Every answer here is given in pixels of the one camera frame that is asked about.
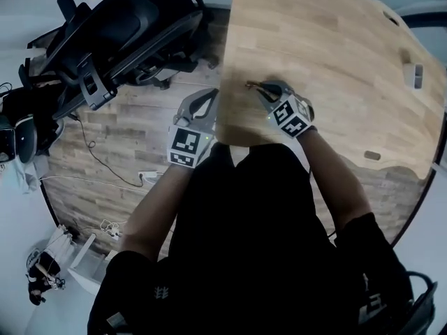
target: laminate floor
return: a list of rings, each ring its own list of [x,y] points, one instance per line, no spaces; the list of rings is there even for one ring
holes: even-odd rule
[[[210,53],[222,61],[229,11],[215,10],[214,14],[216,19],[210,25],[214,41]],[[155,87],[125,86],[116,98],[98,111],[80,108],[78,114],[84,124],[87,141],[96,142],[92,151],[116,173],[135,184],[139,183],[140,170],[163,172],[168,167],[167,130],[181,101],[200,89],[219,88],[220,70],[221,66],[210,70],[202,61],[193,73],[176,75],[166,91]],[[247,152],[243,148],[232,147],[235,162],[242,160]],[[419,180],[412,171],[402,167],[375,171],[346,162],[364,185],[377,221],[387,240],[392,241],[417,203],[425,180]],[[66,119],[63,135],[50,149],[49,164],[49,175],[81,178],[51,177],[44,181],[59,221],[80,230],[81,241],[92,232],[96,233],[94,247],[99,252],[117,249],[118,242],[101,232],[99,225],[104,218],[125,222],[151,185],[145,184],[142,188],[129,186],[95,161],[84,143],[80,124],[71,119]],[[332,219],[314,181],[312,187],[317,215],[328,233],[332,232]],[[167,255],[171,234],[163,245],[162,257]]]

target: chair armrest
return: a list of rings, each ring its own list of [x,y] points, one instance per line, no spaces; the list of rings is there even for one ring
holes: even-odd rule
[[[74,0],[57,0],[57,5],[59,5],[67,24],[72,22],[76,15],[76,4]]]
[[[85,253],[87,253],[87,251],[89,250],[89,248],[90,248],[91,244],[93,243],[93,241],[95,240],[95,238],[96,238],[96,235],[94,233],[92,233],[90,235],[90,237],[88,238],[87,242],[85,242],[84,246],[81,248],[79,253],[76,255],[76,258],[71,263],[70,268],[75,269],[78,266],[79,262],[85,256]]]

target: black shirt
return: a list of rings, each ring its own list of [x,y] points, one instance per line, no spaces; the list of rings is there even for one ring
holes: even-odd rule
[[[43,251],[42,254],[39,256],[39,259],[37,260],[36,264],[37,263],[39,263],[44,269],[46,269],[48,274],[51,274],[53,276],[56,276],[61,271],[59,265],[54,260],[54,258],[45,251]],[[36,265],[33,265],[29,269],[28,275],[31,278],[38,278],[38,279],[45,278],[43,273],[37,269]]]
[[[193,174],[169,257],[125,251],[110,262],[89,334],[354,334],[370,315],[400,311],[411,286],[374,215],[351,221],[336,244],[289,149],[256,147],[237,167],[212,156]]]

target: wooden board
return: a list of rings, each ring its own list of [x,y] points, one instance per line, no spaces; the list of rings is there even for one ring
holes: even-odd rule
[[[404,84],[404,63],[423,65],[421,90]],[[313,103],[320,133],[357,166],[402,166],[427,176],[444,115],[446,69],[381,2],[233,0],[220,141],[251,146],[287,140],[269,127],[257,93],[244,87],[247,80],[272,77]],[[365,158],[370,151],[380,159]]]

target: chair backrest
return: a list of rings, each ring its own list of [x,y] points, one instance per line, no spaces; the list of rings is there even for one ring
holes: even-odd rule
[[[114,80],[120,75],[129,73],[138,64],[141,64],[157,51],[175,42],[178,38],[182,40],[190,39],[198,28],[202,17],[202,11],[194,11],[176,21],[176,23],[158,33],[131,54],[126,55],[122,59],[117,59],[115,66],[105,74],[106,78]]]
[[[49,47],[42,71],[54,70],[72,87],[78,84],[79,64],[89,54],[97,68],[105,68],[117,53],[147,33],[159,16],[148,0],[104,0],[88,10],[84,3],[76,8],[75,16]]]
[[[159,9],[159,19],[156,22],[158,32],[167,29],[186,15],[197,11],[192,0],[149,0]]]

